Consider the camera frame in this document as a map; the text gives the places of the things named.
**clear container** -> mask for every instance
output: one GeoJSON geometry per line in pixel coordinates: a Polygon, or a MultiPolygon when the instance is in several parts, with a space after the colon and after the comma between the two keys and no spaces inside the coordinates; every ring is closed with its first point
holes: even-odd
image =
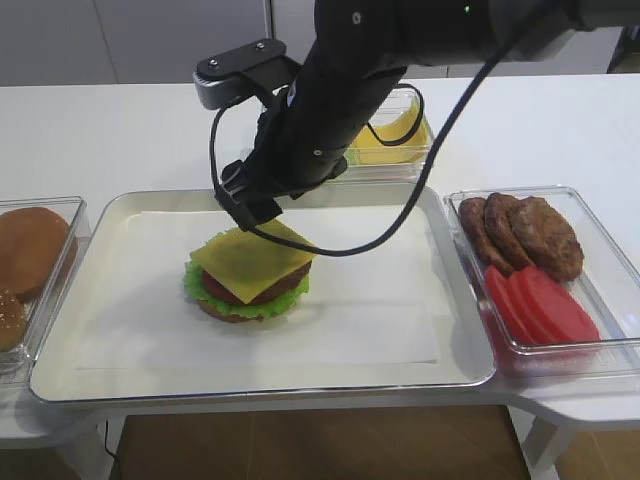
{"type": "MultiPolygon", "coordinates": [[[[416,92],[410,88],[397,88],[389,94],[369,123],[380,138],[394,140],[409,131],[418,112],[416,92]]],[[[349,168],[336,181],[414,180],[420,175],[433,138],[424,114],[418,132],[406,144],[397,147],[380,144],[365,127],[345,153],[349,168]]]]}
{"type": "Polygon", "coordinates": [[[445,198],[454,243],[490,333],[499,369],[508,376],[612,375],[640,370],[640,275],[578,193],[567,187],[466,191],[445,198]],[[484,269],[460,224],[458,207],[493,192],[542,197],[573,226],[585,253],[582,275],[566,284],[589,313],[602,341],[529,346],[518,343],[491,300],[484,269]]]}
{"type": "Polygon", "coordinates": [[[86,204],[79,197],[0,202],[0,214],[28,207],[43,207],[57,213],[69,224],[69,232],[41,294],[24,304],[27,328],[22,340],[11,350],[0,352],[0,384],[4,385],[26,380],[61,293],[84,254],[91,233],[86,204]]]}

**bottom bun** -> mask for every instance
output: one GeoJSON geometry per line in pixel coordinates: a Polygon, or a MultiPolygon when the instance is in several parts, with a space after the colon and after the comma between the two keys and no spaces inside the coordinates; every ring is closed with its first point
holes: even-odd
{"type": "Polygon", "coordinates": [[[243,323],[243,322],[249,322],[251,320],[258,320],[259,322],[261,322],[262,320],[264,320],[264,317],[262,315],[258,315],[257,317],[253,317],[253,318],[243,317],[242,315],[223,315],[218,311],[216,307],[214,307],[210,303],[207,303],[203,300],[198,300],[198,305],[200,305],[200,308],[205,312],[207,312],[212,317],[216,317],[218,320],[221,320],[227,323],[243,323]]]}

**tomato slice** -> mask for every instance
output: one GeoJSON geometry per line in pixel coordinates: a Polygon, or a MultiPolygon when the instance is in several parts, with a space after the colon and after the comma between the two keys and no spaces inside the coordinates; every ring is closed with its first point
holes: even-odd
{"type": "Polygon", "coordinates": [[[535,345],[536,341],[527,331],[525,322],[515,312],[511,304],[507,292],[507,279],[492,265],[487,269],[486,282],[491,298],[516,341],[523,345],[535,345]]]}
{"type": "Polygon", "coordinates": [[[525,322],[527,330],[531,333],[537,344],[549,345],[552,343],[562,343],[565,341],[561,335],[561,331],[556,328],[549,328],[546,322],[540,321],[531,311],[522,292],[518,288],[518,278],[522,272],[514,272],[507,280],[507,292],[515,311],[525,322]]]}
{"type": "Polygon", "coordinates": [[[527,267],[516,285],[529,309],[549,330],[560,333],[564,342],[600,340],[600,332],[582,306],[546,273],[527,267]]]}

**metal tray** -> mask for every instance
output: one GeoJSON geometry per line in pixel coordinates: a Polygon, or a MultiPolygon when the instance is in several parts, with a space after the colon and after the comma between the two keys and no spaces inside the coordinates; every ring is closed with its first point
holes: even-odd
{"type": "MultiPolygon", "coordinates": [[[[326,185],[285,202],[281,220],[323,247],[360,245],[391,223],[413,186],[326,185]]],[[[210,191],[114,200],[43,345],[32,392],[75,406],[171,403],[465,388],[494,374],[487,333],[431,190],[380,248],[317,257],[300,305],[264,324],[219,322],[181,288],[189,252],[232,226],[210,191]]]]}

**burger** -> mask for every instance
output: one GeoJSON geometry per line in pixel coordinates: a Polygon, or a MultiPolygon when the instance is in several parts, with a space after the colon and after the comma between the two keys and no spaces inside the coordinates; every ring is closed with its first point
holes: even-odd
{"type": "MultiPolygon", "coordinates": [[[[278,220],[260,229],[311,245],[278,220]]],[[[309,291],[314,257],[234,228],[191,252],[184,287],[200,308],[223,322],[263,321],[289,311],[309,291]]]]}

